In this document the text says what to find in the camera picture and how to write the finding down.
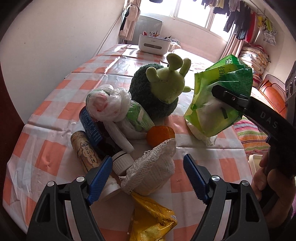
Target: dark bottle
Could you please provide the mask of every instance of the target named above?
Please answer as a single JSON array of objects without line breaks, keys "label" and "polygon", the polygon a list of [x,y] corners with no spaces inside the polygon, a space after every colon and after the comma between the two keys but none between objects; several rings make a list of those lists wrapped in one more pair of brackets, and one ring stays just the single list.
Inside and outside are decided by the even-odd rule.
[{"label": "dark bottle", "polygon": [[111,156],[113,160],[113,171],[118,176],[125,176],[126,170],[134,163],[130,154],[123,151],[111,138],[105,129],[104,123],[94,121],[83,107],[79,113],[79,119],[85,129],[86,135],[101,160],[105,156]]}]

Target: window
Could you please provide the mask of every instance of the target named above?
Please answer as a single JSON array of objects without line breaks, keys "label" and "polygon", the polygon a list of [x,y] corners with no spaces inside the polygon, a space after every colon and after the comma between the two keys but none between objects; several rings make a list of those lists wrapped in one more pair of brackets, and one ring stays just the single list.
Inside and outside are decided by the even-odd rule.
[{"label": "window", "polygon": [[140,10],[141,13],[159,14],[188,22],[228,41],[231,31],[227,33],[223,30],[228,17],[214,14],[213,8],[204,7],[201,3],[202,0],[163,0],[162,3],[142,0]]}]

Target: human hand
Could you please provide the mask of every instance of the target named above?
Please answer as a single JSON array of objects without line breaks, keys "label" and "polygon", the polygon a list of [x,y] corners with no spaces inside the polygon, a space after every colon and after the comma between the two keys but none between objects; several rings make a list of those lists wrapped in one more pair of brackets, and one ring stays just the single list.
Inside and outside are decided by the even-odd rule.
[{"label": "human hand", "polygon": [[288,217],[288,213],[296,193],[295,179],[288,179],[277,169],[271,170],[268,176],[266,176],[264,174],[264,169],[267,162],[268,154],[265,153],[259,163],[261,168],[255,173],[251,187],[258,201],[261,200],[262,190],[266,187],[267,183],[278,195],[279,199],[276,204],[265,216],[268,228],[276,228],[279,227]]}]

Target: table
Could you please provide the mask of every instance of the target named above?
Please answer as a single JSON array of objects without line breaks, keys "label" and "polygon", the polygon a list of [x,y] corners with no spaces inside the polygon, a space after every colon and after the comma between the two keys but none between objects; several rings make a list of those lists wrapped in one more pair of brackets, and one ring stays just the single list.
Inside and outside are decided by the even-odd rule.
[{"label": "table", "polygon": [[[129,88],[131,78],[142,65],[166,66],[166,57],[140,52],[137,46],[116,45],[93,57],[70,73],[36,109],[25,125],[7,164],[3,206],[19,227],[27,232],[36,202],[48,181],[67,183],[84,175],[72,149],[70,136],[83,130],[78,114],[90,90],[111,84]],[[176,133],[177,152],[173,157],[175,174],[157,192],[150,195],[161,205],[174,210],[178,225],[166,236],[167,241],[186,241],[192,237],[205,205],[198,200],[183,169],[183,156],[190,153],[199,165],[226,182],[251,181],[246,155],[233,127],[218,135],[216,144],[207,147],[188,129],[183,117],[193,91],[182,93],[178,106],[160,124],[171,126]],[[131,141],[136,159],[149,148],[145,140]],[[80,240],[70,204],[66,203],[73,238]],[[216,240],[221,240],[227,223],[227,202]],[[131,196],[121,192],[107,202],[95,202],[92,212],[107,241],[126,241],[134,209]]]}]

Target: cap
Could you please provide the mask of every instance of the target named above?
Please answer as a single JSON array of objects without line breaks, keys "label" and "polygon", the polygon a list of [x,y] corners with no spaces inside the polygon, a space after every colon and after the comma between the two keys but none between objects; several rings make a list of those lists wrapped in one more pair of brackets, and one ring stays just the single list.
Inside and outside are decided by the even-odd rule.
[{"label": "cap", "polygon": [[111,197],[115,196],[117,193],[120,192],[120,186],[117,184],[116,180],[109,176],[102,192],[99,197],[99,201],[107,201]]},{"label": "cap", "polygon": [[112,157],[113,171],[118,175],[125,175],[125,171],[135,162],[130,154],[120,151]]}]

